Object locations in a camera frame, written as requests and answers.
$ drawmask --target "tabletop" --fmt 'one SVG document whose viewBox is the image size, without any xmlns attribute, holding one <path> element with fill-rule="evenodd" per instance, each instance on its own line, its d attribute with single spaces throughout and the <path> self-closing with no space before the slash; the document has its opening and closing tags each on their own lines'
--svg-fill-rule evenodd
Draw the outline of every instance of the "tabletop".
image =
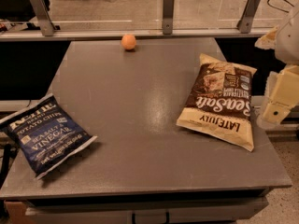
<svg viewBox="0 0 299 224">
<path fill-rule="evenodd" d="M 62 108 L 97 140 L 41 180 L 19 152 L 1 198 L 285 188 L 292 182 L 251 116 L 252 153 L 176 126 L 199 54 L 224 60 L 213 38 L 73 41 L 52 82 Z"/>
</svg>

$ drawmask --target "kettle chip bag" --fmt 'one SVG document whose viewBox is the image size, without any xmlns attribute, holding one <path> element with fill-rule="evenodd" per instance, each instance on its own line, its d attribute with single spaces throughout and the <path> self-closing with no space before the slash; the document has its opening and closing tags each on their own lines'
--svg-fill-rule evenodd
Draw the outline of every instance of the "kettle chip bag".
<svg viewBox="0 0 299 224">
<path fill-rule="evenodd" d="M 52 94 L 1 119 L 0 130 L 19 144 L 37 179 L 97 138 L 77 125 Z"/>
<path fill-rule="evenodd" d="M 252 151 L 250 101 L 255 72 L 255 68 L 201 54 L 200 71 L 177 126 L 207 133 Z"/>
</svg>

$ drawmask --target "small orange ball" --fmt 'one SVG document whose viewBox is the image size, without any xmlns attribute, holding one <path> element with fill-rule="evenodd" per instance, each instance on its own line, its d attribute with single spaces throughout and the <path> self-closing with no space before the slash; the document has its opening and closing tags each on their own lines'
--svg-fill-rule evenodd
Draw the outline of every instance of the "small orange ball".
<svg viewBox="0 0 299 224">
<path fill-rule="evenodd" d="M 127 50 L 134 49 L 136 46 L 135 36 L 131 34 L 124 35 L 121 40 L 121 45 Z"/>
</svg>

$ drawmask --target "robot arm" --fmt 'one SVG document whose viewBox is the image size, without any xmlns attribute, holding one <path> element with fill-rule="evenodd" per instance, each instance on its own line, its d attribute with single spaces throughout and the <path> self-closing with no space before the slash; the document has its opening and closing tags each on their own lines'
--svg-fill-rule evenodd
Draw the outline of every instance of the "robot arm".
<svg viewBox="0 0 299 224">
<path fill-rule="evenodd" d="M 286 63 L 279 73 L 270 73 L 257 123 L 276 127 L 299 104 L 299 3 L 281 22 L 275 37 L 277 59 Z"/>
</svg>

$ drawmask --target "table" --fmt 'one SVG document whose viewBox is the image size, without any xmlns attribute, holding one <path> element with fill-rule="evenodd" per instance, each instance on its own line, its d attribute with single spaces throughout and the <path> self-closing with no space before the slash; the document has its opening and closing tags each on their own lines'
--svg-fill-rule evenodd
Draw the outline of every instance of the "table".
<svg viewBox="0 0 299 224">
<path fill-rule="evenodd" d="M 20 152 L 0 198 L 36 223 L 186 223 L 252 217 L 292 185 L 254 114 L 252 153 L 176 126 L 199 54 L 224 60 L 213 38 L 120 43 L 73 41 L 50 88 L 96 142 L 39 181 Z"/>
</svg>

